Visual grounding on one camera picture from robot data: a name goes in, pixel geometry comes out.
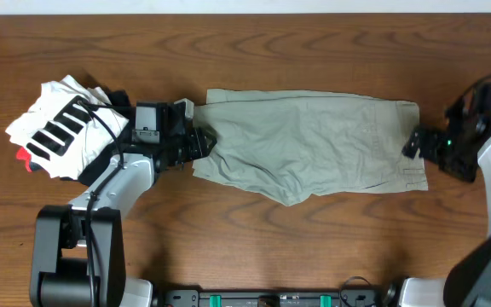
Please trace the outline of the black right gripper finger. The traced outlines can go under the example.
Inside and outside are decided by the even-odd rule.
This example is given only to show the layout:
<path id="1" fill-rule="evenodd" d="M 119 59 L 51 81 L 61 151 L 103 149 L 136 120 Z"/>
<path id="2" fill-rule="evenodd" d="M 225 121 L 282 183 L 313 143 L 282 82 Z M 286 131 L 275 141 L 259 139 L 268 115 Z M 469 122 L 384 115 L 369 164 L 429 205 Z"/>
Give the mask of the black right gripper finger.
<path id="1" fill-rule="evenodd" d="M 414 159 L 416 156 L 430 160 L 430 130 L 423 127 L 417 126 L 411 132 L 410 137 L 403 146 L 401 153 L 409 158 Z"/>
<path id="2" fill-rule="evenodd" d="M 424 137 L 424 158 L 440 165 L 443 161 L 448 138 L 444 134 L 428 134 Z"/>

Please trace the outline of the white shirt with black stripes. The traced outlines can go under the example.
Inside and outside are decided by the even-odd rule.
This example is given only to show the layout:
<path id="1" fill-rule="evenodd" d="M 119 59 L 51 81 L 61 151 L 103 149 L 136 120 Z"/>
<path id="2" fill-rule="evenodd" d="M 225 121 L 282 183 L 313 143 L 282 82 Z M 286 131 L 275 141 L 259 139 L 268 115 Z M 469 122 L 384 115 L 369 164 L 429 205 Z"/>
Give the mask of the white shirt with black stripes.
<path id="1" fill-rule="evenodd" d="M 6 133 L 28 153 L 27 163 L 49 176 L 78 180 L 83 170 L 117 138 L 129 120 L 116 112 L 101 87 L 85 88 L 67 75 L 41 84 L 41 94 Z"/>

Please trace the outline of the khaki green shorts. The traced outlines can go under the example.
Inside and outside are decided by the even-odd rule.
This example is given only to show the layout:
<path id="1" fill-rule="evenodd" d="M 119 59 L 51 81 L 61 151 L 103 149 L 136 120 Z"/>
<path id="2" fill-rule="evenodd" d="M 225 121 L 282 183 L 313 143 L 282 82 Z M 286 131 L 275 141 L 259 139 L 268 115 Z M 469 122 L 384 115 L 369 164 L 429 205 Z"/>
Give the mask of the khaki green shorts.
<path id="1" fill-rule="evenodd" d="M 311 195 L 425 191 L 424 161 L 401 150 L 416 103 L 312 90 L 210 89 L 194 123 L 215 134 L 196 177 L 284 206 Z"/>

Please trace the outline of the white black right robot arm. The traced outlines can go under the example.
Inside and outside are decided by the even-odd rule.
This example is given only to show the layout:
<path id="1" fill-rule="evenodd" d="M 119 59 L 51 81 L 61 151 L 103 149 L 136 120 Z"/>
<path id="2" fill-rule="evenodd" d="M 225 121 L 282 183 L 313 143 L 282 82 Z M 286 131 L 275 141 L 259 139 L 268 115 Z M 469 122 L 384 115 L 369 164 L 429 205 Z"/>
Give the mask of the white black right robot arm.
<path id="1" fill-rule="evenodd" d="M 402 153 L 437 164 L 464 182 L 483 177 L 488 213 L 487 238 L 441 279 L 408 277 L 394 287 L 401 307 L 491 307 L 491 80 L 472 85 L 445 112 L 444 129 L 418 125 Z"/>

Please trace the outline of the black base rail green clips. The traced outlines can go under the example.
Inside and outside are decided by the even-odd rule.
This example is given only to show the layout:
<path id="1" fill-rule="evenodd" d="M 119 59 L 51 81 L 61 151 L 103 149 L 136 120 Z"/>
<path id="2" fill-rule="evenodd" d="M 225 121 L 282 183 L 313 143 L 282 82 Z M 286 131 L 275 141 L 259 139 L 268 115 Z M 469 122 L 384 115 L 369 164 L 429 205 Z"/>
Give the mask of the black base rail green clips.
<path id="1" fill-rule="evenodd" d="M 340 288 L 317 290 L 203 290 L 173 289 L 156 293 L 152 307 L 382 307 L 397 306 L 401 286 L 374 285 L 352 276 Z"/>

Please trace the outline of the black garment under shirt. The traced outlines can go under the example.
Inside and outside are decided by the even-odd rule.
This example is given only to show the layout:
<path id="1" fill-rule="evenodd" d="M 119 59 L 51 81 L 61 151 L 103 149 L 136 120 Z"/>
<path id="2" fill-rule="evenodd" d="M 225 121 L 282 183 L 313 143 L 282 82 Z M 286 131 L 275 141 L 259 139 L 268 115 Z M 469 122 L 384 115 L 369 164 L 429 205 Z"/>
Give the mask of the black garment under shirt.
<path id="1" fill-rule="evenodd" d="M 116 112 L 129 120 L 124 126 L 123 131 L 116 135 L 120 144 L 128 142 L 131 137 L 130 125 L 135 121 L 133 112 L 135 108 L 131 106 L 130 99 L 124 90 L 110 91 L 107 93 L 109 101 L 116 107 Z M 117 145 L 113 139 L 105 146 L 101 153 L 94 159 L 80 174 L 78 182 L 89 187 L 106 170 L 111 158 L 118 153 Z"/>

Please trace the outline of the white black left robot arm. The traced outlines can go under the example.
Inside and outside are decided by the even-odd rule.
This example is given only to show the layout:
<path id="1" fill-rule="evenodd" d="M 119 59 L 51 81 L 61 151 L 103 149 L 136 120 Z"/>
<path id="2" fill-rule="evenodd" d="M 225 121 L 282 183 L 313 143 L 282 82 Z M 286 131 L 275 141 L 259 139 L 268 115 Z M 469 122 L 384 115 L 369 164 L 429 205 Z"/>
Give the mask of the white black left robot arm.
<path id="1" fill-rule="evenodd" d="M 29 296 L 34 306 L 154 306 L 150 281 L 129 277 L 122 221 L 162 171 L 210 154 L 217 140 L 192 125 L 194 104 L 139 102 L 112 138 L 107 168 L 65 206 L 36 219 Z"/>

